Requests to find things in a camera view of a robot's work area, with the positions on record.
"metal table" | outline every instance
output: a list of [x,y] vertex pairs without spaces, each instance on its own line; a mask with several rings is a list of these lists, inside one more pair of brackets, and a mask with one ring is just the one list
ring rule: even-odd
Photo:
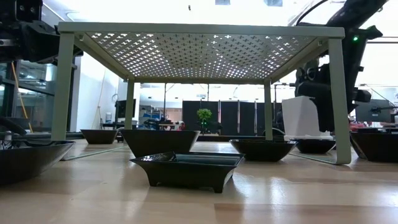
[[73,44],[127,80],[126,129],[134,83],[264,85],[266,139],[272,139],[271,84],[329,48],[337,156],[351,162],[343,28],[60,22],[52,139],[65,139]]

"black tray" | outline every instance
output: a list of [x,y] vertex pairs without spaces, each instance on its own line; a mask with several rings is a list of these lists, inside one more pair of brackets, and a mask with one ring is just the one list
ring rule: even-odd
[[112,144],[118,130],[80,130],[88,144]]
[[293,139],[301,153],[325,154],[336,144],[334,139]]
[[0,150],[0,185],[31,179],[57,163],[73,147],[73,141],[11,142],[12,149]]
[[149,185],[158,183],[188,187],[212,187],[222,193],[224,185],[232,177],[233,170],[243,154],[166,152],[131,159],[148,175]]
[[351,132],[351,137],[365,157],[372,162],[398,162],[398,134]]
[[135,157],[162,152],[189,152],[200,131],[120,130]]
[[229,140],[232,146],[247,160],[277,162],[283,159],[296,145],[295,141],[278,140]]

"perforated tabletop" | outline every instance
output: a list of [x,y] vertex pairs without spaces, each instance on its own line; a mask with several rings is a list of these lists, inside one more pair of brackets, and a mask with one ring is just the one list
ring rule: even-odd
[[326,50],[342,28],[61,22],[75,44],[135,82],[273,82]]

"wooden table surface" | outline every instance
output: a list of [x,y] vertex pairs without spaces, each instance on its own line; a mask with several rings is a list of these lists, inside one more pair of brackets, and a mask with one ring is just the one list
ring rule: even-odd
[[[193,150],[236,152],[223,142],[198,142]],[[0,223],[398,223],[396,164],[244,161],[215,194],[150,187],[132,157],[127,148],[59,162],[0,187]]]

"black bowl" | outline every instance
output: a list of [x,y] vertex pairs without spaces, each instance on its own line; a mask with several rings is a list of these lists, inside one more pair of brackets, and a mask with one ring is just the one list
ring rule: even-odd
[[277,140],[229,140],[232,146],[247,160],[277,162],[283,159],[296,145],[294,141]]
[[398,162],[398,134],[351,132],[358,151],[372,162]]
[[31,179],[57,163],[73,147],[73,141],[11,142],[14,149],[0,150],[0,185]]
[[325,154],[336,144],[334,139],[294,139],[301,153]]
[[88,144],[112,144],[118,130],[80,130]]
[[232,177],[243,154],[166,152],[131,159],[147,173],[149,185],[158,183],[188,187],[212,187],[222,193],[224,185]]
[[120,130],[135,157],[162,152],[189,152],[200,131]]

